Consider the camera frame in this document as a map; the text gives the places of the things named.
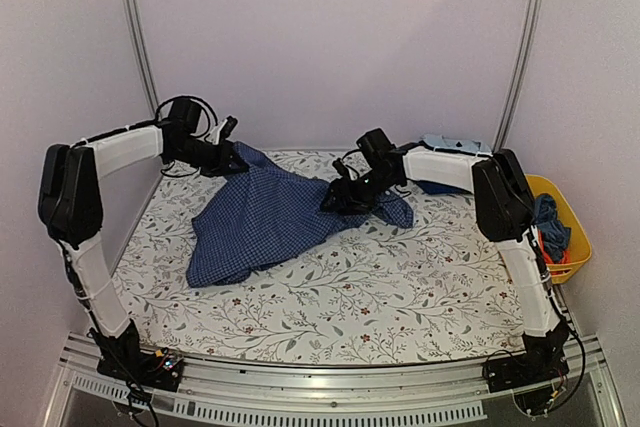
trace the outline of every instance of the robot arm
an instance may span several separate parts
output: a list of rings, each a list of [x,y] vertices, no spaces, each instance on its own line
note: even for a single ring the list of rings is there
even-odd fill
[[[202,107],[193,99],[176,98],[165,119],[127,126],[73,146],[51,146],[38,203],[39,217],[60,247],[67,277],[93,321],[91,335],[104,358],[98,371],[166,390],[177,388],[181,366],[170,362],[170,368],[148,376],[153,355],[141,353],[138,331],[120,303],[104,258],[100,181],[155,157],[164,163],[186,162],[209,177],[245,172],[247,164],[227,140],[237,121],[228,117],[196,136]]]
[[[537,242],[533,195],[513,152],[472,156],[429,150],[425,145],[393,145],[381,129],[357,141],[371,170],[353,179],[341,160],[322,210],[363,214],[376,198],[408,180],[428,180],[474,194],[480,231],[494,242],[511,275],[522,308],[526,353],[490,360],[485,374],[492,390],[540,382],[568,371],[562,347],[569,330],[554,308],[551,274]]]

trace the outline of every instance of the white wall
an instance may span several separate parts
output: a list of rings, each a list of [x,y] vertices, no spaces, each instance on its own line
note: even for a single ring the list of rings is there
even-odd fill
[[[199,94],[258,147],[384,127],[490,142],[526,0],[139,0],[160,97]]]
[[[37,425],[69,330],[85,325],[36,205],[47,146],[147,118],[121,0],[0,0],[0,424]],[[113,261],[157,178],[104,186]]]
[[[576,210],[593,259],[567,284],[640,425],[640,0],[544,0],[508,146]]]

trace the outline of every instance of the black cable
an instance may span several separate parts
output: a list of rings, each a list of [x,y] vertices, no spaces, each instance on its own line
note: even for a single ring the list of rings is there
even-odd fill
[[[170,179],[182,179],[184,177],[191,177],[192,175],[200,172],[200,169],[195,169],[193,172],[185,172],[183,174],[170,174],[169,172],[173,169],[173,166],[176,165],[176,161],[172,160],[169,164],[169,167],[165,167],[164,169],[160,169],[160,173],[163,177],[168,177]]]
[[[98,333],[102,335],[102,333],[100,332],[100,326],[97,323],[95,316],[91,315],[91,311],[89,313],[90,313],[91,320],[93,321],[93,324],[96,327]],[[154,427],[160,427],[160,420],[158,419],[158,415],[156,414],[156,411],[154,410],[153,405],[151,405],[151,395],[144,390],[144,387],[142,387],[142,384],[140,384],[140,382],[133,376],[133,374],[129,372],[129,369],[125,367],[125,365],[120,361],[118,356],[115,355],[115,353],[111,349],[111,346],[109,345],[108,342],[102,343],[95,336],[92,336],[92,338],[93,338],[93,341],[98,345],[100,349],[105,349],[111,354],[111,358],[116,361],[116,363],[118,364],[122,372],[124,372],[124,374],[130,379],[130,380],[127,380],[125,384],[129,389],[129,395],[127,396],[127,401],[129,403],[129,413],[131,415],[131,419],[133,419],[133,421],[136,424],[138,424],[140,427],[148,427],[147,425],[143,424],[140,420],[138,420],[138,418],[136,417],[137,414],[133,413],[133,409],[134,409],[133,400],[137,400],[138,402],[143,403],[148,407],[149,413],[151,414],[151,417],[153,417]]]
[[[357,169],[355,169],[354,167],[350,166],[349,164],[345,164],[345,163],[344,163],[344,161],[345,161],[345,159],[346,159],[347,157],[349,157],[349,156],[351,156],[351,155],[353,155],[353,154],[355,154],[355,153],[357,153],[357,152],[360,152],[360,149],[353,149],[353,150],[350,150],[349,152],[347,152],[346,154],[344,154],[344,155],[340,158],[340,160],[342,161],[342,165],[344,165],[347,169],[349,169],[351,172],[353,172],[354,174],[356,174],[356,179],[359,179],[359,178],[360,178],[360,172],[358,172],[358,170],[357,170]]]
[[[587,368],[587,353],[586,353],[586,351],[584,349],[584,344],[582,343],[582,340],[580,339],[580,336],[578,335],[578,333],[574,329],[571,328],[571,326],[569,326],[569,322],[567,322],[566,317],[564,315],[562,315],[562,313],[560,312],[560,309],[556,305],[555,301],[552,298],[550,298],[549,301],[551,302],[551,306],[553,307],[553,310],[555,311],[556,315],[558,317],[560,317],[560,322],[563,322],[565,324],[565,326],[569,330],[569,333],[571,334],[571,336],[578,343],[578,347],[580,347],[580,352],[582,353],[582,367],[580,369],[580,377],[578,377],[578,381],[576,382],[576,385],[573,387],[571,392],[569,392],[569,394],[564,399],[562,399],[562,402],[553,405],[547,411],[547,413],[555,412],[556,410],[560,409],[563,405],[565,405],[567,402],[569,402],[571,397],[573,397],[575,395],[575,393],[578,391],[578,388],[580,387],[580,384],[582,383],[582,379],[584,378],[584,374],[585,374],[585,371],[586,371],[586,368]]]
[[[485,359],[485,363],[489,362],[494,355],[497,355],[500,353],[508,354],[509,357],[511,357],[511,360],[513,360],[517,365],[519,365],[520,367],[526,367],[526,364],[524,364],[523,362],[520,362],[517,359],[517,357],[513,355],[513,352],[509,352],[507,349],[496,350],[494,353],[490,354],[489,357]]]
[[[208,126],[207,126],[207,129],[202,134],[195,136],[196,139],[203,137],[209,133],[209,130],[211,129],[211,118],[209,117],[209,115],[213,117],[213,121],[215,122],[215,125],[218,125],[218,116],[216,115],[215,110],[213,110],[213,107],[211,107],[211,105],[209,105],[209,103],[206,100],[201,99],[200,97],[196,97],[194,95],[177,95],[175,97],[165,100],[158,107],[156,107],[156,111],[153,116],[154,120],[156,122],[159,122],[161,120],[160,112],[162,111],[162,109],[167,105],[172,104],[174,101],[178,99],[189,99],[189,100],[195,101],[199,103],[200,106],[203,107],[203,110],[205,111],[205,115],[207,116]]]

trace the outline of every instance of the yellow basket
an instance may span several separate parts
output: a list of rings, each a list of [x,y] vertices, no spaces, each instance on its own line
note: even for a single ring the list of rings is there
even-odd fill
[[[540,194],[549,194],[555,199],[558,205],[558,219],[571,228],[571,239],[567,249],[571,262],[568,264],[547,264],[553,283],[564,284],[591,258],[591,243],[576,214],[567,203],[567,199],[553,182],[539,175],[527,175],[527,182],[529,182],[534,197]]]

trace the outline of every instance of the vent grille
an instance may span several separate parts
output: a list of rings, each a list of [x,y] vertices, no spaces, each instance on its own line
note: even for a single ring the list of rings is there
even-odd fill
[[[76,372],[73,383],[78,390],[114,402],[126,403],[129,393],[118,381],[102,380],[79,372]],[[487,418],[480,401],[407,413],[313,415],[247,411],[175,399],[173,410],[166,413],[229,427],[420,427],[457,425]]]

